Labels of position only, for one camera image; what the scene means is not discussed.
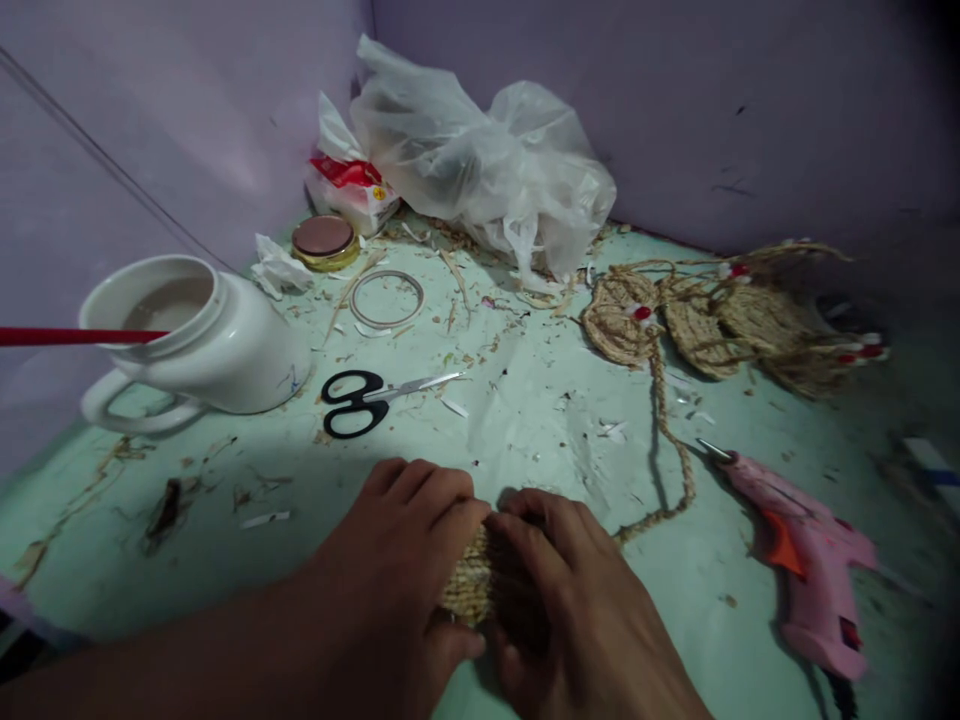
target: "red label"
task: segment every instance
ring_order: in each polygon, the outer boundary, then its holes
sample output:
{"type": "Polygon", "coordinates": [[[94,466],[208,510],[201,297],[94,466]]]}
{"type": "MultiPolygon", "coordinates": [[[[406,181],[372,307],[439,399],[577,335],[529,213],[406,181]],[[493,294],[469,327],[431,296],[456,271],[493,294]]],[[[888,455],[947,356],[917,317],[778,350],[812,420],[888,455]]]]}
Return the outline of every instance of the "red label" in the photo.
{"type": "Polygon", "coordinates": [[[344,185],[373,187],[383,184],[380,173],[368,162],[360,160],[340,162],[327,155],[321,155],[319,158],[311,158],[310,164],[336,187],[344,185]]]}

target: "scissor blade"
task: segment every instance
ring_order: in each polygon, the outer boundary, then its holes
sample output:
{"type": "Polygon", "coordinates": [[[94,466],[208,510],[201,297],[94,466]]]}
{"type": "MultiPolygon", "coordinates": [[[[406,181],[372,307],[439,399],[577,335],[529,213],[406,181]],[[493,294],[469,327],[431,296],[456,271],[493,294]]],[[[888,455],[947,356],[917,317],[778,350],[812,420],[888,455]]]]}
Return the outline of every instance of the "scissor blade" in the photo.
{"type": "Polygon", "coordinates": [[[422,378],[416,380],[415,382],[420,383],[414,390],[411,392],[416,392],[416,390],[423,390],[424,388],[433,387],[434,385],[440,385],[450,380],[456,380],[458,377],[462,377],[465,373],[447,373],[446,375],[435,375],[434,377],[422,378]]]}
{"type": "Polygon", "coordinates": [[[390,402],[394,398],[400,397],[401,395],[417,392],[417,390],[424,390],[425,388],[439,385],[440,383],[445,383],[448,380],[453,380],[464,374],[465,373],[458,372],[447,373],[446,375],[431,375],[430,377],[420,378],[419,380],[411,380],[410,382],[406,382],[399,387],[385,388],[380,392],[367,395],[367,397],[373,400],[386,400],[387,402],[390,402]]]}

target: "black scissor handle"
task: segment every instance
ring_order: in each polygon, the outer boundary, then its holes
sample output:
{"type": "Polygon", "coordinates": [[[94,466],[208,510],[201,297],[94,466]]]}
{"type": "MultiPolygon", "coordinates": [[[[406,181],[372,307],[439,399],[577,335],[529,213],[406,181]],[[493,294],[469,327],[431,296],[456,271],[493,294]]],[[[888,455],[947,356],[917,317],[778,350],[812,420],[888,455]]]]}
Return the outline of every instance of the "black scissor handle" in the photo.
{"type": "Polygon", "coordinates": [[[350,404],[328,412],[323,418],[323,429],[328,435],[338,440],[349,440],[350,438],[366,435],[380,424],[380,422],[387,416],[387,411],[390,409],[390,404],[385,400],[371,400],[369,402],[364,400],[365,395],[376,392],[381,388],[383,388],[383,378],[376,373],[368,372],[366,370],[345,370],[344,372],[334,375],[323,384],[323,387],[320,389],[320,396],[323,398],[323,401],[328,404],[342,402],[349,402],[350,404]],[[337,397],[334,397],[330,394],[330,387],[335,382],[349,377],[359,377],[363,379],[364,386],[359,390],[352,390],[343,395],[338,395],[337,397]],[[333,419],[335,417],[339,415],[350,415],[358,412],[370,413],[370,424],[352,433],[342,433],[333,429],[333,419]]]}
{"type": "Polygon", "coordinates": [[[383,389],[383,378],[372,373],[368,370],[344,370],[341,373],[337,373],[332,378],[327,380],[323,387],[320,388],[320,397],[323,398],[323,401],[329,405],[336,405],[344,401],[353,402],[355,399],[363,399],[364,395],[369,395],[372,392],[383,389]],[[345,378],[358,377],[363,380],[363,387],[359,390],[351,390],[348,393],[343,395],[338,395],[334,397],[330,394],[330,388],[333,387],[333,384],[338,380],[343,380],[345,378]]]}

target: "mug handle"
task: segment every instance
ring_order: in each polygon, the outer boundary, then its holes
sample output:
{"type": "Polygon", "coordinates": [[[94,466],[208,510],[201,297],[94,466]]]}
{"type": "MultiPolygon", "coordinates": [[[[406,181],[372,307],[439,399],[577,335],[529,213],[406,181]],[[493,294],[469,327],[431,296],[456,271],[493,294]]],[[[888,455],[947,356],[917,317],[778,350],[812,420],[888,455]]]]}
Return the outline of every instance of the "mug handle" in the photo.
{"type": "Polygon", "coordinates": [[[151,435],[173,430],[205,412],[208,405],[193,398],[180,397],[180,402],[160,415],[132,418],[110,412],[110,404],[131,385],[136,384],[119,370],[111,370],[83,394],[80,411],[88,422],[125,435],[151,435]]]}

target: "purple wall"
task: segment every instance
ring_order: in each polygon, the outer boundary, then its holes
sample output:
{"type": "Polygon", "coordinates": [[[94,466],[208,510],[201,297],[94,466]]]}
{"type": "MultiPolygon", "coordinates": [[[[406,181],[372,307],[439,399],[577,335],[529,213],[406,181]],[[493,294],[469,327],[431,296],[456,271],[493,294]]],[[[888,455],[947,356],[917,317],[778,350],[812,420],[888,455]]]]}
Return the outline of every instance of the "purple wall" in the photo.
{"type": "MultiPolygon", "coordinates": [[[[75,325],[99,280],[150,255],[242,266],[254,232],[306,209],[318,91],[346,107],[357,40],[371,31],[369,0],[4,3],[0,45],[130,179],[4,61],[0,324],[75,325]]],[[[76,418],[107,367],[92,348],[0,351],[0,473],[76,418]]]]}
{"type": "Polygon", "coordinates": [[[570,102],[617,219],[719,251],[810,235],[876,256],[957,217],[956,96],[919,5],[374,0],[374,15],[378,40],[454,71],[483,108],[521,79],[570,102]]]}

